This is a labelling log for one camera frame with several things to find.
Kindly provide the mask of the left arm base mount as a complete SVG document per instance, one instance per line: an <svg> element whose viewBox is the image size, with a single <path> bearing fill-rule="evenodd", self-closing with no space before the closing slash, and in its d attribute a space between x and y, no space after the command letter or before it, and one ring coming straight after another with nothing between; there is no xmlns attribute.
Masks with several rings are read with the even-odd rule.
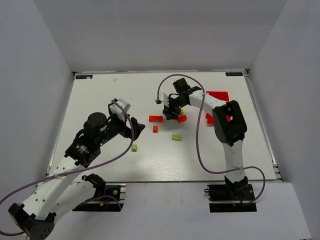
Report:
<svg viewBox="0 0 320 240"><path fill-rule="evenodd" d="M125 183L110 183L105 185L104 195L98 194L91 201L86 200L80 203L73 212L121 212L126 198Z"/></svg>

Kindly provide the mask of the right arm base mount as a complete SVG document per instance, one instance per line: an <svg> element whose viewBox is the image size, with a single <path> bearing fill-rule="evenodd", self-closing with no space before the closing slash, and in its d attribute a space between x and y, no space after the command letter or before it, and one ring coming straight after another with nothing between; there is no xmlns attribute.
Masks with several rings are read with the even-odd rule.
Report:
<svg viewBox="0 0 320 240"><path fill-rule="evenodd" d="M253 213L257 212L253 187L249 184L235 196L227 192L225 184L210 184L204 189L208 195L210 213Z"/></svg>

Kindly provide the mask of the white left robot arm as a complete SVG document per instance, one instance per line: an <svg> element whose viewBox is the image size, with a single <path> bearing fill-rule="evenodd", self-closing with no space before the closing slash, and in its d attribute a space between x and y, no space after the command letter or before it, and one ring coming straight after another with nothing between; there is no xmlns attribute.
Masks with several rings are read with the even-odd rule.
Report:
<svg viewBox="0 0 320 240"><path fill-rule="evenodd" d="M104 144L117 135L134 142L145 125L130 117L130 104L123 99L114 99L108 105L109 116L102 112L90 114L78 131L72 144L65 151L52 174L41 180L41 186L22 203L13 203L8 212L31 240L46 239L55 226L59 197L82 172L91 170L91 163L101 154Z"/></svg>

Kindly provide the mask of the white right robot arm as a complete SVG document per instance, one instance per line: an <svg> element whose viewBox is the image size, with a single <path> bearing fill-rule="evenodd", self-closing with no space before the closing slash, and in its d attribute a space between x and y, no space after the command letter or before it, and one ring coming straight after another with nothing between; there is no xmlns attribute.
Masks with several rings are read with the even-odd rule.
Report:
<svg viewBox="0 0 320 240"><path fill-rule="evenodd" d="M173 83L176 98L160 92L158 87L155 102L163 104L162 113L167 120L177 120L181 109L187 105L199 108L196 125L196 152L201 167L211 174L224 174L225 185L231 192L238 192L248 185L244 171L243 142L247 132L240 105L237 101L222 101L206 93L205 88L196 79L179 74L180 79ZM214 121L214 133L222 143L226 170L210 171L202 164L199 149L199 127L202 112L210 113Z"/></svg>

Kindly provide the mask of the red arch block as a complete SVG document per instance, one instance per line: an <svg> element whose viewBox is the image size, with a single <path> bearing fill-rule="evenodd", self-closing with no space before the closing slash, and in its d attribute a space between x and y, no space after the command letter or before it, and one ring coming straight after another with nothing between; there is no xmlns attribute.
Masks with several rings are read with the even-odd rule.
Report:
<svg viewBox="0 0 320 240"><path fill-rule="evenodd" d="M148 120L149 120L149 122L152 122L152 123L162 123L163 122L163 116L161 116L161 115L150 115Z"/></svg>

